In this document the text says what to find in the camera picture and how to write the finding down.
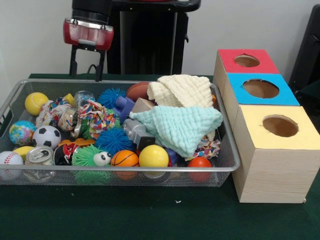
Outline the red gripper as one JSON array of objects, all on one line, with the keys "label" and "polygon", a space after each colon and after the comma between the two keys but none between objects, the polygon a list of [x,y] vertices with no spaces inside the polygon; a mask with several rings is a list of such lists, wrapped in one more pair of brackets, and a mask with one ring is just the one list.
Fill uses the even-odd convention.
[{"label": "red gripper", "polygon": [[110,49],[113,38],[114,28],[112,26],[75,18],[65,18],[63,22],[63,39],[66,44],[73,45],[71,48],[69,75],[75,76],[77,74],[77,46],[93,46],[100,54],[99,63],[95,68],[95,81],[102,81],[106,51]]}]

